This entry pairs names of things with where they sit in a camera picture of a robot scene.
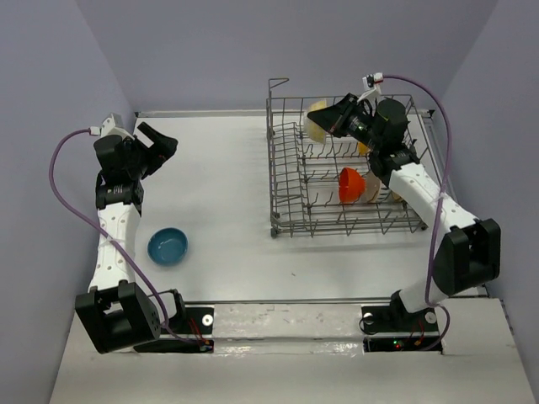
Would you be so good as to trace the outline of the beige bowl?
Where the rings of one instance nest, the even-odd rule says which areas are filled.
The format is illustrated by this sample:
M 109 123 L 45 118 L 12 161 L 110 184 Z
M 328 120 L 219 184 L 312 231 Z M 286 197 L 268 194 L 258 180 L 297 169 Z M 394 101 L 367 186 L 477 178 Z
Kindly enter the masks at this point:
M 403 197 L 393 191 L 391 192 L 391 198 L 392 198 L 392 202 L 394 203 L 403 202 Z

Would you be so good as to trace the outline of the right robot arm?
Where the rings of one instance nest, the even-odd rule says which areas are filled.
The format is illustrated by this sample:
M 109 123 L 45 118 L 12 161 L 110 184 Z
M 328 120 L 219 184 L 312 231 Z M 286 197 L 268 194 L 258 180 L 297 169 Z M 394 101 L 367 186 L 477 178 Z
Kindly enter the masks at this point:
M 325 134 L 350 136 L 365 145 L 371 172 L 431 229 L 427 274 L 392 294 L 382 320 L 406 330 L 421 311 L 499 277 L 499 224 L 462 208 L 446 193 L 446 182 L 437 183 L 427 173 L 404 140 L 408 115 L 402 103 L 392 98 L 370 102 L 349 93 L 332 106 L 309 109 L 306 121 Z

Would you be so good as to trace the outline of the orange bowl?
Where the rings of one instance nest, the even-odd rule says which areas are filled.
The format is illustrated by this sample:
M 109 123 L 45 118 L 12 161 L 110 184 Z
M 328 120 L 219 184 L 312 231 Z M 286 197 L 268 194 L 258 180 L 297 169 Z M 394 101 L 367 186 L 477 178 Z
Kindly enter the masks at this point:
M 339 174 L 339 201 L 353 204 L 366 190 L 366 181 L 353 168 L 344 167 Z

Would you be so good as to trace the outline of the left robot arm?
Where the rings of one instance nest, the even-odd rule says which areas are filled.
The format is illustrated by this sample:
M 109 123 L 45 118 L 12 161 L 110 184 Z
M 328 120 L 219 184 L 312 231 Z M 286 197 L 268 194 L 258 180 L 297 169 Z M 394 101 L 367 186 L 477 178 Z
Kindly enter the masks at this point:
M 138 126 L 151 145 L 130 134 L 115 114 L 95 129 L 93 144 L 100 170 L 95 187 L 99 245 L 88 291 L 78 295 L 76 313 L 96 350 L 107 354 L 158 339 L 161 326 L 177 332 L 186 311 L 174 303 L 156 304 L 139 286 L 135 270 L 136 230 L 141 220 L 144 189 L 177 151 L 178 142 L 147 123 Z

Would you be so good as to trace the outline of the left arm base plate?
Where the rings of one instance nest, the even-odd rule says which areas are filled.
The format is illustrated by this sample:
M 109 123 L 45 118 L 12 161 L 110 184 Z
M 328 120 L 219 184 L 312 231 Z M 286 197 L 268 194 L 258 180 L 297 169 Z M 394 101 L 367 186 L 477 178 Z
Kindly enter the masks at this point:
M 182 340 L 162 330 L 158 340 L 136 345 L 139 354 L 210 354 L 214 349 L 213 326 L 215 308 L 213 306 L 186 306 L 185 314 L 174 314 L 169 319 L 169 327 Z

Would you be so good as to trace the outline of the patterned sunflower bowl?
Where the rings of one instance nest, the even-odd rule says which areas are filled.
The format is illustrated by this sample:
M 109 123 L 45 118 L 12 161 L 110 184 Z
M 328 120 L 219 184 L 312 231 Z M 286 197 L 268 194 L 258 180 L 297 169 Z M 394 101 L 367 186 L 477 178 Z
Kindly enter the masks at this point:
M 326 132 L 318 124 L 313 122 L 308 114 L 312 111 L 317 111 L 320 109 L 327 108 L 327 100 L 325 98 L 320 98 L 317 102 L 311 104 L 303 113 L 304 125 L 303 130 L 307 137 L 318 144 L 324 145 L 326 142 Z

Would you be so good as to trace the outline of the white bowl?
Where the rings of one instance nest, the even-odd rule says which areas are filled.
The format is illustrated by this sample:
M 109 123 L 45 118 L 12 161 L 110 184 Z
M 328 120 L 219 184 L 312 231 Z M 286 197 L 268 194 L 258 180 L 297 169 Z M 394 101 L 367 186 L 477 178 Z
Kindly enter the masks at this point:
M 365 181 L 366 190 L 364 192 L 364 201 L 366 203 L 385 203 L 391 196 L 391 190 L 373 172 L 366 174 Z

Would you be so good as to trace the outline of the yellow bowl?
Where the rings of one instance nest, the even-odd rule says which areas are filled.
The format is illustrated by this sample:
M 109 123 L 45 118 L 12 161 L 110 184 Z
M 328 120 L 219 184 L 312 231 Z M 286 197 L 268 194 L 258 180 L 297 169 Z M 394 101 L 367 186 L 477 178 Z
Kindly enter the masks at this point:
M 360 157 L 365 157 L 370 153 L 371 149 L 363 143 L 358 143 L 358 153 Z

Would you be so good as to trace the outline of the blue bowl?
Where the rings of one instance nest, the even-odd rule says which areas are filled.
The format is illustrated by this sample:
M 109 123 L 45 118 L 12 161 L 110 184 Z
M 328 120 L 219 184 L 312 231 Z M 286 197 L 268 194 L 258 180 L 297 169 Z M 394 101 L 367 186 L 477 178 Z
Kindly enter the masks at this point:
M 156 231 L 147 243 L 147 256 L 156 264 L 171 267 L 179 264 L 189 248 L 186 234 L 178 228 L 168 227 Z

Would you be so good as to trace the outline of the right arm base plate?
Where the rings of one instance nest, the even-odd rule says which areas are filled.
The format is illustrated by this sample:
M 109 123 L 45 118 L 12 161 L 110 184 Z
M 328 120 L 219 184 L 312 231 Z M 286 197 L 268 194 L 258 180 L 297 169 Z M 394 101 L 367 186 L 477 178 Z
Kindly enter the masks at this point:
M 366 353 L 442 350 L 440 328 L 431 308 L 394 317 L 389 306 L 362 306 L 358 326 Z

